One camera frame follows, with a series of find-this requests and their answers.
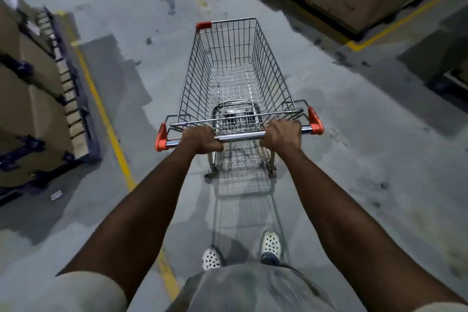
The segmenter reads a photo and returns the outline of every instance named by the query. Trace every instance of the concrete floor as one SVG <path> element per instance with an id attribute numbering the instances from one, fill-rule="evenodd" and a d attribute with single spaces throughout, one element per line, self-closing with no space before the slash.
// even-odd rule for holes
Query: concrete floor
<path id="1" fill-rule="evenodd" d="M 155 134 L 177 111 L 196 22 L 257 17 L 292 95 L 312 104 L 326 127 L 325 135 L 303 139 L 307 155 L 417 262 L 468 298 L 468 115 L 422 85 L 445 66 L 448 51 L 467 45 L 468 0 L 443 0 L 358 53 L 288 0 L 26 1 L 73 15 L 137 181 L 166 155 L 153 151 Z M 54 276 L 126 195 L 93 114 L 102 163 L 0 208 L 0 310 L 21 306 L 25 293 Z M 364 311 L 325 256 L 281 161 L 276 183 L 249 173 L 249 181 L 226 174 L 207 184 L 207 168 L 205 157 L 192 164 L 164 241 L 180 286 L 201 270 L 210 244 L 229 262 L 257 259 L 261 233 L 273 228 L 289 264 L 328 290 L 338 308 Z M 57 188 L 65 195 L 52 203 Z M 130 310 L 168 304 L 154 266 Z"/>

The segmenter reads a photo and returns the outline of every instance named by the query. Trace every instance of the hand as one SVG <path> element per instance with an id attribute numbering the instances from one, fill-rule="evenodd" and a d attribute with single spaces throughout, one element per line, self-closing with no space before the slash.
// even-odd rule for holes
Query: hand
<path id="1" fill-rule="evenodd" d="M 190 145 L 196 154 L 223 151 L 223 145 L 214 139 L 213 129 L 209 126 L 186 128 L 182 132 L 180 144 Z"/>
<path id="2" fill-rule="evenodd" d="M 277 152 L 279 156 L 291 149 L 301 149 L 301 128 L 299 121 L 271 120 L 260 145 Z"/>

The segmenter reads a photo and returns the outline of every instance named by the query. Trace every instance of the shopping cart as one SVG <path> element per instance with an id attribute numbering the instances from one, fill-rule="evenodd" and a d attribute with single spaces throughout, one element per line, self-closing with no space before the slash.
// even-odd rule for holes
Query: shopping cart
<path id="1" fill-rule="evenodd" d="M 307 106 L 297 108 L 296 103 Z M 307 119 L 302 134 L 321 135 L 323 125 L 305 100 L 293 101 L 270 46 L 255 18 L 201 22 L 185 77 L 177 115 L 161 124 L 156 150 L 174 148 L 180 140 L 168 140 L 169 131 L 190 126 L 213 128 L 215 138 L 227 143 L 224 152 L 208 153 L 212 176 L 223 165 L 260 161 L 276 176 L 275 153 L 260 147 L 272 119 Z"/>

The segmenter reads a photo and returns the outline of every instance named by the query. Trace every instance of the shoe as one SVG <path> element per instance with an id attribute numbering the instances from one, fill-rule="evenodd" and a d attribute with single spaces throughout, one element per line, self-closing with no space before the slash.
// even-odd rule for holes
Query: shoe
<path id="1" fill-rule="evenodd" d="M 265 231 L 262 238 L 262 257 L 267 253 L 267 255 L 273 254 L 275 258 L 280 260 L 281 257 L 281 242 L 279 241 L 279 236 L 273 231 Z"/>
<path id="2" fill-rule="evenodd" d="M 202 257 L 203 271 L 207 271 L 208 269 L 220 268 L 221 266 L 221 259 L 216 249 L 210 247 L 207 250 L 205 250 Z"/>

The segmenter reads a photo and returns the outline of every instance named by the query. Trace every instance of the person's left hand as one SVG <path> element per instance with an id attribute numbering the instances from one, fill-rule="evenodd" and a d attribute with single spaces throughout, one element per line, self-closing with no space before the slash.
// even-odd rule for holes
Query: person's left hand
<path id="1" fill-rule="evenodd" d="M 186 128 L 182 132 L 180 144 L 193 146 L 196 154 L 223 151 L 223 145 L 214 139 L 213 129 L 209 126 Z"/>

